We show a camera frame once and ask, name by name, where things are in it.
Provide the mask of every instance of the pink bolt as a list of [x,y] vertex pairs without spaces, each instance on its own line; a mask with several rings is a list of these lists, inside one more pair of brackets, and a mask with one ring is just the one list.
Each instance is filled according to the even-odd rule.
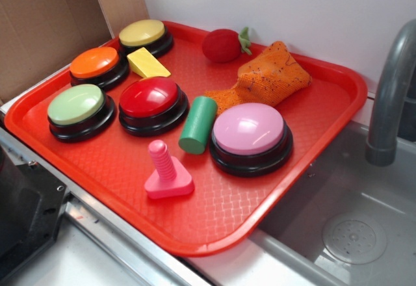
[[154,140],[149,144],[149,154],[162,182],[173,181],[176,169],[170,156],[168,146],[162,140]]
[[156,167],[144,183],[150,198],[181,196],[194,191],[192,176],[176,157],[170,155],[168,146],[162,140],[152,141],[148,150]]

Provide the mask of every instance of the stainless steel sink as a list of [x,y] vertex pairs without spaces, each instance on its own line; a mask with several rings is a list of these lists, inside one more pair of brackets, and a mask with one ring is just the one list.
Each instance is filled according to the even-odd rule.
[[365,160],[366,136],[349,123],[259,229],[347,285],[415,285],[416,145],[399,139],[380,168]]

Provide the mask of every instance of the orange mesh bag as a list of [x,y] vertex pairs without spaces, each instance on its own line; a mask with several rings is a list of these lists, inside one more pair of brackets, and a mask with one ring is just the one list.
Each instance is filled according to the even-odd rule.
[[283,42],[274,42],[242,65],[230,90],[208,91],[218,105],[217,114],[243,103],[276,106],[296,91],[309,86],[312,77],[295,61]]

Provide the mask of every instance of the plastic tray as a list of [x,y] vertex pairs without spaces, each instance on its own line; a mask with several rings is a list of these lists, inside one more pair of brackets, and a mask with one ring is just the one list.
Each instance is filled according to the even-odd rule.
[[[187,94],[190,102],[206,90],[229,88],[237,69],[251,57],[241,55],[226,64],[213,64],[201,52],[207,32],[165,22],[173,34],[172,50],[159,60]],[[108,46],[118,47],[117,39]],[[252,45],[253,55],[264,49]],[[147,148],[155,139],[128,135],[118,119],[102,134],[80,143],[58,142],[49,132],[47,107],[70,87],[63,70],[16,102],[6,114],[6,127],[159,246],[175,255],[202,256],[232,247],[247,237],[321,151],[350,121],[367,98],[367,86],[354,71],[300,55],[294,58],[313,77],[310,87],[296,92],[276,108],[294,136],[294,150],[278,171],[256,178],[227,175],[216,168],[209,149],[202,155],[185,153],[178,146],[183,123],[158,136],[168,144],[194,178],[195,191],[187,196],[151,200],[144,183],[154,171]],[[110,90],[120,94],[138,80]]]

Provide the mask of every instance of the red strawberry toy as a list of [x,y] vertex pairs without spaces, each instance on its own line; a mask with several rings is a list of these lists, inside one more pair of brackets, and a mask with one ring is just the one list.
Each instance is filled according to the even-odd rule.
[[250,46],[247,27],[240,34],[231,29],[217,29],[204,38],[202,53],[212,62],[225,63],[235,60],[244,52],[251,55]]

